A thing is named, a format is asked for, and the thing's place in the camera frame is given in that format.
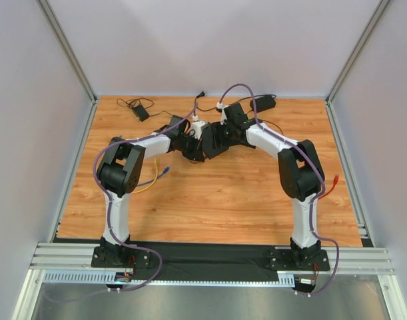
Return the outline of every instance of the white backdrop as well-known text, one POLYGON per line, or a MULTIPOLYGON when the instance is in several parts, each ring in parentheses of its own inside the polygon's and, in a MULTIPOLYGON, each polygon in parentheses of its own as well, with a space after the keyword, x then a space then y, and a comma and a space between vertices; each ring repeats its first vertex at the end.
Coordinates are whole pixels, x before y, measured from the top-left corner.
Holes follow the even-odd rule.
POLYGON ((407 0, 394 0, 334 100, 375 244, 407 302, 407 0))
POLYGON ((0 319, 49 240, 89 107, 36 1, 0 1, 0 319))
POLYGON ((50 0, 97 94, 326 96, 378 0, 50 0))

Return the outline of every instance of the wooden surface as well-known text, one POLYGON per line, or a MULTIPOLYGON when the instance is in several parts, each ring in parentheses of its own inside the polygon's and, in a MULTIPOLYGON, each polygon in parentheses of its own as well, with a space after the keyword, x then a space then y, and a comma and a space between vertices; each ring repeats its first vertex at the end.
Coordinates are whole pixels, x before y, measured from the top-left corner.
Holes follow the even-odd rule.
MULTIPOLYGON (((118 97, 102 97, 87 139, 58 237, 99 238, 105 225, 103 193, 96 186, 91 165, 95 155, 114 136, 142 137, 162 127, 170 116, 162 113, 141 123, 118 97)), ((186 115, 191 97, 151 97, 150 114, 167 110, 186 115)), ((218 99, 199 99, 199 107, 214 107, 218 99)), ((232 103, 235 98, 226 99, 232 103)), ((248 102, 242 104, 248 110, 248 102)), ((199 112, 205 121, 219 121, 216 111, 199 112)), ((324 102, 277 99, 275 109, 260 114, 278 124, 293 139, 310 139, 316 146, 329 189, 336 173, 339 183, 318 204, 318 230, 341 246, 360 247, 356 220, 342 174, 324 102)), ((159 157, 159 168, 171 166, 149 190, 133 195, 129 207, 131 239, 211 243, 288 244, 292 235, 292 205, 284 194, 276 161, 264 151, 236 146, 212 160, 192 164, 178 151, 159 157)), ((140 181, 155 174, 147 159, 140 181)))

